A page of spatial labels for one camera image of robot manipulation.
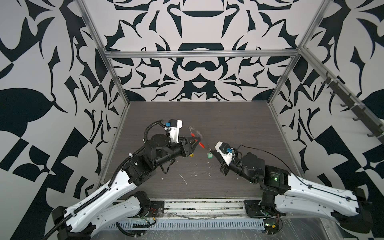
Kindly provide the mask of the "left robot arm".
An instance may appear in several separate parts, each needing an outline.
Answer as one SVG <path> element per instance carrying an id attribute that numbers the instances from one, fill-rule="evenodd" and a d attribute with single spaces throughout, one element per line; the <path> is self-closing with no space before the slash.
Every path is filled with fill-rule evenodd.
<path id="1" fill-rule="evenodd" d="M 124 218 L 144 217 L 151 207 L 145 192 L 136 192 L 119 204 L 116 200 L 153 177 L 157 167 L 190 156 L 200 141 L 199 137 L 180 137 L 173 143 L 166 135 L 152 136 L 118 166 L 106 184 L 73 206 L 53 210 L 55 226 L 50 233 L 57 233 L 59 240 L 89 240 Z"/>

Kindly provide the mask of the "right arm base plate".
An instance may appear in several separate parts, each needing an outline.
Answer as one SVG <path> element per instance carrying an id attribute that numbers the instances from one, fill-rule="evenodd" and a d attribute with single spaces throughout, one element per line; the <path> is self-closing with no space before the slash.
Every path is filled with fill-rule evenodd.
<path id="1" fill-rule="evenodd" d="M 245 200 L 246 214 L 250 218 L 271 218 L 278 214 L 275 205 L 262 200 Z"/>

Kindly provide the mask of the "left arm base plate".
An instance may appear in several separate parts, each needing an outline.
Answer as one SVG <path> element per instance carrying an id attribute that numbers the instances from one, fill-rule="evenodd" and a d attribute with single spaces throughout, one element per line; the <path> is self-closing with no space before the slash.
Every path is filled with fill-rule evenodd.
<path id="1" fill-rule="evenodd" d="M 158 218 L 164 215 L 165 202 L 164 201 L 151 201 L 151 206 L 145 214 L 146 218 Z"/>

